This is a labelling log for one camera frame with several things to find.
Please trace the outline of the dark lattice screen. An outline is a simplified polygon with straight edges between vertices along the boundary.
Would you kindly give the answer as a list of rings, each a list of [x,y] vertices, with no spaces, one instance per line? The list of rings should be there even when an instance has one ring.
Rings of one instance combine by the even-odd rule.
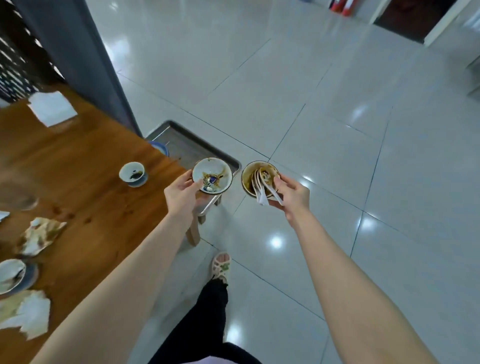
[[[0,0],[0,99],[12,104],[65,79],[12,0]]]

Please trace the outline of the person's right forearm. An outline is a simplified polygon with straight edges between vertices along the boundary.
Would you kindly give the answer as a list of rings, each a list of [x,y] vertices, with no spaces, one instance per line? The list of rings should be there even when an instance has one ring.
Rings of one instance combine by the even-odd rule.
[[[284,210],[344,364],[439,364],[399,308],[309,209]]]

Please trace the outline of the white bowl with blue pattern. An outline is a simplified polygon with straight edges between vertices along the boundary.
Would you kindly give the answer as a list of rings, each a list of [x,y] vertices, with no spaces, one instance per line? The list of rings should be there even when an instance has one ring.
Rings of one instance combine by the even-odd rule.
[[[224,193],[233,182],[233,173],[229,165],[216,157],[198,161],[191,170],[191,176],[194,182],[202,182],[200,188],[202,193],[212,196]]]

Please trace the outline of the brown-rimmed bowl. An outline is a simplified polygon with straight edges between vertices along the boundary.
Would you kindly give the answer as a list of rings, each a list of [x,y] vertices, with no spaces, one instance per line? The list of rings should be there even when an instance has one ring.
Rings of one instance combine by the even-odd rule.
[[[252,161],[246,167],[244,167],[244,169],[241,173],[241,184],[242,184],[242,187],[243,187],[243,190],[245,191],[245,193],[248,194],[249,196],[253,197],[253,198],[256,198],[256,196],[255,196],[254,189],[252,187],[251,176],[252,176],[252,173],[256,169],[260,169],[261,167],[266,167],[270,170],[273,170],[275,172],[276,176],[278,176],[280,174],[279,170],[273,164],[271,164],[267,161],[261,161],[261,160]]]

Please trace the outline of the person's left forearm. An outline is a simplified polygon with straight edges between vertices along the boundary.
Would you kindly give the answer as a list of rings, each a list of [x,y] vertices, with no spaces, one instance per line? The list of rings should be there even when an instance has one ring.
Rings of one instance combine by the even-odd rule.
[[[126,364],[192,212],[168,213],[50,335],[30,364]]]

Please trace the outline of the person's beige sandal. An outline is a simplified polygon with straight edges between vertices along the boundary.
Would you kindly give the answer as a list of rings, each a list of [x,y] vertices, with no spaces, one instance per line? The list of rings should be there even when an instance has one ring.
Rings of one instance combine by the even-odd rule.
[[[211,279],[220,280],[227,285],[231,272],[231,261],[231,256],[228,252],[219,252],[215,255],[211,262]]]

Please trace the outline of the person's right hand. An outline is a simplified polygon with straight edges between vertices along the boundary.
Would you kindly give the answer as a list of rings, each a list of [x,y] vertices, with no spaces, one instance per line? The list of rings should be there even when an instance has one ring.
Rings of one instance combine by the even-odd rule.
[[[286,220],[293,229],[300,227],[308,220],[312,213],[310,211],[310,190],[297,181],[297,190],[279,191],[284,206],[280,206],[276,200],[269,200],[269,205],[282,210]]]

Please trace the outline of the white teacup with sauce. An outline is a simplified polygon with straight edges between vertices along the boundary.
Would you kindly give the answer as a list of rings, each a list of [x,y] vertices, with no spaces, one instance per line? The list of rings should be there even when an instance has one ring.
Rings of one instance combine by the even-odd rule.
[[[123,182],[132,188],[140,187],[148,180],[146,169],[140,162],[126,163],[119,170],[118,176]]]

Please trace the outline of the person's black trouser leg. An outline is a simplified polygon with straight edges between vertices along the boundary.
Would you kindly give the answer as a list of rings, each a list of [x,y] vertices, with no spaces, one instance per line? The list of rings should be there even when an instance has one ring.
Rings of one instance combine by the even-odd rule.
[[[220,278],[209,280],[148,364],[261,364],[246,350],[224,342],[227,287]]]

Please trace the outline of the large crumpled white tissue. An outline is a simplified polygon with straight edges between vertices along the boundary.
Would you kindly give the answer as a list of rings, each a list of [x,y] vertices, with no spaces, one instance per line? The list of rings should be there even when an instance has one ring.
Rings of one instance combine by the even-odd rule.
[[[0,300],[0,330],[19,329],[27,341],[49,330],[51,300],[43,290],[24,290]]]

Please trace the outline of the brown-stained crumpled tissue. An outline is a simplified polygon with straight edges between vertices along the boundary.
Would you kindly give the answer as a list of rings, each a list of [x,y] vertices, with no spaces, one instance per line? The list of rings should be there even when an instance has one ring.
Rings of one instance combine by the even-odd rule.
[[[67,222],[59,222],[44,217],[34,218],[18,240],[17,254],[24,257],[36,257],[53,244],[66,225]]]

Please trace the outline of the grey pillar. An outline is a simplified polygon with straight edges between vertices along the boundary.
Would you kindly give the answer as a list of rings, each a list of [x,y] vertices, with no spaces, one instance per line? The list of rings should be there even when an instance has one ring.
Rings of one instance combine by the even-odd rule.
[[[142,137],[85,0],[13,0],[66,83]]]

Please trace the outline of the white plastic spoon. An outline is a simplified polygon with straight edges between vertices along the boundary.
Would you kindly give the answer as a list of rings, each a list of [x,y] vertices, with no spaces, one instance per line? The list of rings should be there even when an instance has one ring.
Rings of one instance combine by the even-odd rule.
[[[274,177],[276,176],[274,170],[268,169],[267,167],[260,167],[257,171],[258,184],[261,189],[261,194],[264,197],[261,197],[261,201],[266,202],[270,197],[273,197],[274,200],[280,206],[284,206],[282,198],[279,196],[276,187],[274,186]]]
[[[260,170],[256,169],[251,175],[251,185],[254,189],[257,202],[262,206],[269,204],[268,198],[265,192],[265,187],[260,176]]]

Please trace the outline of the clean white napkin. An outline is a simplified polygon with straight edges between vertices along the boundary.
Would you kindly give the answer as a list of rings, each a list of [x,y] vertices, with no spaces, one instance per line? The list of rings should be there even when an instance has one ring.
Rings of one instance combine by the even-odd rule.
[[[46,127],[52,127],[78,115],[60,91],[36,92],[28,98],[28,107]]]

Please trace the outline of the small blue-rimmed bowl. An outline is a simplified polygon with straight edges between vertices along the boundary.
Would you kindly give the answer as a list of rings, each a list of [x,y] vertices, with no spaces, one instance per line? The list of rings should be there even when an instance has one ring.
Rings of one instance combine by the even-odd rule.
[[[157,142],[157,141],[148,141],[148,143],[156,150],[160,151],[162,154],[164,154],[165,156],[169,157],[170,156],[170,153],[169,153],[169,150],[168,148],[161,142]]]

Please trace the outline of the small white dish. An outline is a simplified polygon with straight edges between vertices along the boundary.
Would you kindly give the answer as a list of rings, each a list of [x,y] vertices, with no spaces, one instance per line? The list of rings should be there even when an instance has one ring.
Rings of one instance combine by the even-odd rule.
[[[12,291],[25,276],[26,264],[20,259],[8,259],[0,262],[0,295]]]

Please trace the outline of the clear drinking glass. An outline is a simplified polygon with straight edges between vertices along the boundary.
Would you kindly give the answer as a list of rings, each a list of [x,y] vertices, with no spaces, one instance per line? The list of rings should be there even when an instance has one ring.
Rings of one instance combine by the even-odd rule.
[[[0,155],[0,209],[4,211],[33,210],[39,197],[22,179],[6,158]]]

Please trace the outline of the white door frame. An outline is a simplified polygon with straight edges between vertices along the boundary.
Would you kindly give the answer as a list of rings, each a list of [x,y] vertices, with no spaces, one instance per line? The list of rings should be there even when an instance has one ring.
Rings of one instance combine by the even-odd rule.
[[[370,23],[430,46],[472,0],[381,0]]]

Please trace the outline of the person's left hand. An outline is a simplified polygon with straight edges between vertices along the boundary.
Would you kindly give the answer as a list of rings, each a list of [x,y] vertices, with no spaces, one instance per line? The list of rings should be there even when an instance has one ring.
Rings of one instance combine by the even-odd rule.
[[[209,195],[200,191],[202,182],[196,182],[196,191],[176,191],[176,179],[164,190],[167,215],[165,219],[187,230],[194,220],[194,212],[206,204]]]

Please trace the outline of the metal tray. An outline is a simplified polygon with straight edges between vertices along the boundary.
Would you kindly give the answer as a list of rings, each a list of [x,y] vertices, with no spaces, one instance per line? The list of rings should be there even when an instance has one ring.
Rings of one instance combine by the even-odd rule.
[[[187,170],[192,170],[198,161],[205,158],[214,157],[224,160],[233,173],[231,185],[233,185],[242,167],[240,161],[173,120],[166,120],[158,128],[154,129],[146,137],[146,140],[164,144],[169,150],[169,158],[176,160],[181,167]],[[205,221],[207,212],[212,205],[217,206],[220,204],[221,197],[224,193],[220,195],[209,195],[208,202],[204,206],[197,208],[196,214],[199,223],[202,224]]]

